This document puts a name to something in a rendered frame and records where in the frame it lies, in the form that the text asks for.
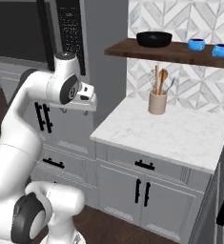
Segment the dark wooden wall shelf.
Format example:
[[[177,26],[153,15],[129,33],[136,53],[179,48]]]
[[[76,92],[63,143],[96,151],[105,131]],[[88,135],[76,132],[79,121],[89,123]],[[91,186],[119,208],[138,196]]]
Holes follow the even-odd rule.
[[[146,48],[140,46],[135,39],[127,38],[105,49],[105,53],[113,56],[224,69],[224,58],[212,57],[213,47],[213,45],[206,45],[203,51],[190,51],[186,43],[172,42],[164,48]]]

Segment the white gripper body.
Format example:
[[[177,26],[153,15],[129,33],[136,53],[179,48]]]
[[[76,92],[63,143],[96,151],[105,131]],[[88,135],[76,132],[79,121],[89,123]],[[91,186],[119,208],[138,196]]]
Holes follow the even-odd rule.
[[[97,98],[94,95],[90,100],[72,100],[70,103],[66,104],[64,108],[67,110],[95,112],[97,108]]]

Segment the blue mug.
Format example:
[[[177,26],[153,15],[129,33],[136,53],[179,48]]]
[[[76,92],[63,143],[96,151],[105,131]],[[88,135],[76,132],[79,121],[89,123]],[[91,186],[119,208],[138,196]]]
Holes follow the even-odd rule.
[[[212,50],[212,56],[224,58],[224,44],[214,45]]]
[[[188,49],[191,51],[203,51],[205,49],[205,40],[193,38],[188,41]]]

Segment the wooden spatula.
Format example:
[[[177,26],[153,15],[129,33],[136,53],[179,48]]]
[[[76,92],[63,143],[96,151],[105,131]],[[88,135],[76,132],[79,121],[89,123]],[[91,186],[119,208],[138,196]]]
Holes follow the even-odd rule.
[[[157,81],[158,81],[158,65],[154,68],[154,93],[157,94]]]

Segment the grey tower cabinet door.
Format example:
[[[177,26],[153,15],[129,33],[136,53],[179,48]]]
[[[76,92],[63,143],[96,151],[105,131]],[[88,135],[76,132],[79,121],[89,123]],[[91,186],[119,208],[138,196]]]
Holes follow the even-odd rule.
[[[45,124],[40,136],[44,143],[56,149],[93,159],[94,145],[90,141],[93,131],[92,113],[89,112],[87,116],[83,115],[83,111],[75,110],[67,110],[66,113],[62,113],[61,109],[52,108],[46,104],[50,108],[49,116],[53,124],[52,133],[48,133],[43,104],[46,103],[40,103],[41,116]]]
[[[15,90],[18,87],[21,75],[29,70],[30,67],[13,65],[8,63],[0,63],[0,84],[3,88],[4,95],[6,96],[7,103],[10,102]],[[23,118],[28,122],[38,133],[40,133],[39,122],[36,114],[34,103],[40,104],[40,101],[31,100],[26,107]]]

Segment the grey side cabinet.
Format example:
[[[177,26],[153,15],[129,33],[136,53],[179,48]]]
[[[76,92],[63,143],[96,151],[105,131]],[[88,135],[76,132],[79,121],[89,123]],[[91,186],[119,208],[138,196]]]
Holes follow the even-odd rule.
[[[224,201],[224,148],[212,177],[199,214],[193,227],[189,244],[224,244],[224,225],[216,218]]]

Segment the wooden spoon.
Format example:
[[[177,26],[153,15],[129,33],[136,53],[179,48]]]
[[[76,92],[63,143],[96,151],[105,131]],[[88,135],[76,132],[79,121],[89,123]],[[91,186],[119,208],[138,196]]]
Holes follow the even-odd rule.
[[[159,80],[160,80],[160,84],[159,84],[159,89],[158,89],[158,94],[161,95],[162,94],[162,89],[163,89],[163,84],[164,81],[168,78],[168,72],[165,69],[162,69],[159,72]]]

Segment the grey tower drawer front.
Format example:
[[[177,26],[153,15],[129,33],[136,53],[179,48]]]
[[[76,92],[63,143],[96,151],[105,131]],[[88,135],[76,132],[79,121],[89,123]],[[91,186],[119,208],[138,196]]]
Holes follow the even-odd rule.
[[[51,158],[57,163],[63,162],[65,169],[60,169],[45,163],[42,161],[43,158]],[[97,186],[95,161],[83,155],[78,155],[76,153],[71,153],[56,149],[55,147],[44,145],[42,154],[38,161],[38,167],[94,187]]]
[[[85,197],[85,203],[93,208],[99,208],[99,199],[98,199],[98,189],[94,186],[88,185],[86,183],[82,183],[75,179],[67,178],[66,176],[62,176],[61,174],[51,173],[50,171],[45,171],[39,168],[35,168],[31,173],[32,181],[49,181],[55,182],[63,185],[70,185],[77,189],[80,189]]]

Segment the black bowl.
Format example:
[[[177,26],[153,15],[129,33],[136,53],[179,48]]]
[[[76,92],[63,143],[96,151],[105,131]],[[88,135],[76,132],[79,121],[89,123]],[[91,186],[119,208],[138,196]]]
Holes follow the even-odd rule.
[[[164,48],[171,44],[173,35],[164,31],[142,31],[136,35],[137,43],[147,48]]]

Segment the beige utensil pot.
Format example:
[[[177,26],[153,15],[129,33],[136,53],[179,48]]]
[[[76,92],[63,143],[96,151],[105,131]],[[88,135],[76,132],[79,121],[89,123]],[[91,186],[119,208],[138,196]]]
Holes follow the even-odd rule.
[[[155,91],[151,91],[148,111],[151,114],[163,114],[166,110],[167,96],[165,91],[161,94],[156,94]]]

